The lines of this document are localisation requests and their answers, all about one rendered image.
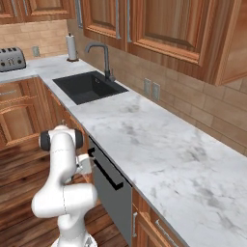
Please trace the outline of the black sink basin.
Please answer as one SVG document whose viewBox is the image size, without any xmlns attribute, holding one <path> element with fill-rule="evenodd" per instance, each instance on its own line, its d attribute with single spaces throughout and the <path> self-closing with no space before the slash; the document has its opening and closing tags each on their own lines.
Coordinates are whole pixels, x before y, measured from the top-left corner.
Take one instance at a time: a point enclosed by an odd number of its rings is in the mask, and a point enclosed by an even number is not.
<svg viewBox="0 0 247 247">
<path fill-rule="evenodd" d="M 76 105 L 127 92 L 126 88 L 106 79 L 96 70 L 56 78 L 53 82 Z"/>
</svg>

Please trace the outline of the silver toaster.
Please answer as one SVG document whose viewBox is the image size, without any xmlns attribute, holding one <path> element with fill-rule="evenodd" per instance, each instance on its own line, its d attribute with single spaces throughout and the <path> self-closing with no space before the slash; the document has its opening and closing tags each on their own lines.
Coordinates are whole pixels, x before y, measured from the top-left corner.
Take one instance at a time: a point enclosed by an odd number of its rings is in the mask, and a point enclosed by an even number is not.
<svg viewBox="0 0 247 247">
<path fill-rule="evenodd" d="M 25 68 L 25 57 L 19 47 L 0 48 L 0 72 Z"/>
</svg>

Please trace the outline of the white paper towel roll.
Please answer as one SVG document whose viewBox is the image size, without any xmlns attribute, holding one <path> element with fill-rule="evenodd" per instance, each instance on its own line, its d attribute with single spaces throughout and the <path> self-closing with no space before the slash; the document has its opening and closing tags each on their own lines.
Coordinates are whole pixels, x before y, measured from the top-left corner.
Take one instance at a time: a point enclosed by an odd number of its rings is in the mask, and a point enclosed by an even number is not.
<svg viewBox="0 0 247 247">
<path fill-rule="evenodd" d="M 75 45 L 75 38 L 71 33 L 68 33 L 66 35 L 66 42 L 67 42 L 68 55 L 69 55 L 68 60 L 70 62 L 76 62 L 78 60 L 78 54 Z"/>
</svg>

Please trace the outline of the wooden wall cupboard run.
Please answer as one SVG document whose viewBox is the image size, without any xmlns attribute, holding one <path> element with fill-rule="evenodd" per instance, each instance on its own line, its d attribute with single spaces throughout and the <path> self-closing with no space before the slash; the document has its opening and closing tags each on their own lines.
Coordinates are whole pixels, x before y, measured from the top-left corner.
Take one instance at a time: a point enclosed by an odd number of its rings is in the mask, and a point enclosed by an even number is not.
<svg viewBox="0 0 247 247">
<path fill-rule="evenodd" d="M 74 0 L 0 0 L 0 24 L 75 18 Z"/>
</svg>

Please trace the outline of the wooden base cupboard run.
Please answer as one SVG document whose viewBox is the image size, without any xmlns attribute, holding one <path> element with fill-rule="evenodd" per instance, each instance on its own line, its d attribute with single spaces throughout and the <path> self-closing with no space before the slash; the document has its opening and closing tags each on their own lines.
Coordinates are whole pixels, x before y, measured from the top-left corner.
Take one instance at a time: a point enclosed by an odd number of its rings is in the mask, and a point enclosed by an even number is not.
<svg viewBox="0 0 247 247">
<path fill-rule="evenodd" d="M 47 128 L 38 77 L 0 84 L 0 150 L 30 141 Z"/>
</svg>

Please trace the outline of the dark grey tap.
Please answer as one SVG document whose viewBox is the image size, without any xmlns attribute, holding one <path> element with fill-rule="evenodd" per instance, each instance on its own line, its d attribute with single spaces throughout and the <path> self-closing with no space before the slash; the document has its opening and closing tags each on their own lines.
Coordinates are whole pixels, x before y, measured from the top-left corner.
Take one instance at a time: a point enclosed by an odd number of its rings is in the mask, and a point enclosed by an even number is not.
<svg viewBox="0 0 247 247">
<path fill-rule="evenodd" d="M 104 74 L 105 78 L 111 82 L 116 80 L 115 76 L 113 75 L 112 71 L 109 67 L 109 54 L 108 54 L 108 46 L 102 42 L 89 42 L 86 47 L 85 51 L 89 52 L 92 47 L 102 47 L 104 51 Z"/>
</svg>

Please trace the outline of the wooden drawer front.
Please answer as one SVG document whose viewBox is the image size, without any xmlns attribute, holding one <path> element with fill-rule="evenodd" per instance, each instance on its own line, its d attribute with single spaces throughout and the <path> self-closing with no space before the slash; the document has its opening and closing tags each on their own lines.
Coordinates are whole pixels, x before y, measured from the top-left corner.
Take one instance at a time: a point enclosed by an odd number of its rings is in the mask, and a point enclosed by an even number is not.
<svg viewBox="0 0 247 247">
<path fill-rule="evenodd" d="M 154 224 L 154 226 L 158 229 L 155 225 L 155 221 L 159 219 L 159 224 L 163 227 L 163 229 L 169 234 L 169 236 L 175 241 L 175 243 L 179 247 L 189 247 L 188 244 L 182 240 L 182 238 L 176 233 L 172 227 L 166 223 L 149 205 L 149 203 L 137 192 L 136 189 L 132 189 L 132 206 L 135 206 L 139 211 L 146 212 L 149 216 L 149 219 Z M 158 231 L 165 237 L 167 240 L 168 238 L 163 234 L 161 230 Z"/>
</svg>

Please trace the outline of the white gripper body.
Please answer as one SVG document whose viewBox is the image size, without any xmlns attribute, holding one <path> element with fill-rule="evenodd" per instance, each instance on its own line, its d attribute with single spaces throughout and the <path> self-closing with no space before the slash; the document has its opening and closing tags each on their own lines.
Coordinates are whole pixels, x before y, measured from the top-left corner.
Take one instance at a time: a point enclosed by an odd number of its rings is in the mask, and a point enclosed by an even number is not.
<svg viewBox="0 0 247 247">
<path fill-rule="evenodd" d="M 80 154 L 77 156 L 76 173 L 81 175 L 88 175 L 92 172 L 92 158 L 87 154 Z"/>
</svg>

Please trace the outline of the wooden sink base cupboard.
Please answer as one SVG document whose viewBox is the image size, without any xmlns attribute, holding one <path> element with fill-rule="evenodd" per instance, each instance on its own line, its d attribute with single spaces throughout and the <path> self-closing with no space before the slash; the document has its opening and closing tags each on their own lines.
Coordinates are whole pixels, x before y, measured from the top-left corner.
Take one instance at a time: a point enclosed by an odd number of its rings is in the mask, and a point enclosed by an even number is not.
<svg viewBox="0 0 247 247">
<path fill-rule="evenodd" d="M 63 124 L 69 128 L 79 129 L 84 137 L 83 147 L 76 151 L 76 154 L 84 154 L 88 149 L 88 136 L 82 125 L 77 121 L 64 104 L 50 91 L 50 89 L 39 78 L 39 93 L 43 100 L 44 115 L 48 129 L 53 129 L 55 126 Z"/>
</svg>

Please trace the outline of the grey dishwasher door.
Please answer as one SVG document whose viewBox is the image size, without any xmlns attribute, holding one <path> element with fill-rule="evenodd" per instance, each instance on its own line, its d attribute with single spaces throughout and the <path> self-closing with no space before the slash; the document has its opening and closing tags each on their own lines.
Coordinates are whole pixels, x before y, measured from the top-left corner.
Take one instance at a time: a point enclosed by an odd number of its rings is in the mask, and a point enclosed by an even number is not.
<svg viewBox="0 0 247 247">
<path fill-rule="evenodd" d="M 95 148 L 93 156 L 111 179 L 116 184 L 123 182 L 123 187 L 116 191 L 94 162 L 94 182 L 98 197 L 126 243 L 131 245 L 132 186 L 92 138 L 89 138 L 89 145 L 90 148 Z"/>
</svg>

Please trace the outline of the wooden wall cupboard door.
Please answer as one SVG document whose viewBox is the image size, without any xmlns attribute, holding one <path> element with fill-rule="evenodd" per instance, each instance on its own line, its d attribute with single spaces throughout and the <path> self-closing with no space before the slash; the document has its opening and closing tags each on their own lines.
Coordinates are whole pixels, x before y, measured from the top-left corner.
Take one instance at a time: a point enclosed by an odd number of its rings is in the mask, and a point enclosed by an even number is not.
<svg viewBox="0 0 247 247">
<path fill-rule="evenodd" d="M 80 0 L 80 2 L 84 35 L 114 48 L 125 50 L 126 0 L 119 0 L 120 40 L 116 39 L 115 0 Z"/>
<path fill-rule="evenodd" d="M 247 76 L 247 0 L 130 0 L 129 53 L 212 85 Z"/>
</svg>

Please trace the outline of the wooden base cupboard door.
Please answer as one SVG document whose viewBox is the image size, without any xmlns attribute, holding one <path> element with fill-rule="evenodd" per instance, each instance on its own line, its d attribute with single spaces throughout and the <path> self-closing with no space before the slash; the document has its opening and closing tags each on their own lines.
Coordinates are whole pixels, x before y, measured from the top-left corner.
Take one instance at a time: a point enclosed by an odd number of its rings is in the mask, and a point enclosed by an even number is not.
<svg viewBox="0 0 247 247">
<path fill-rule="evenodd" d="M 137 211 L 136 237 L 132 237 L 132 247 L 174 247 L 149 219 L 146 212 L 139 211 L 135 206 L 132 213 Z"/>
</svg>

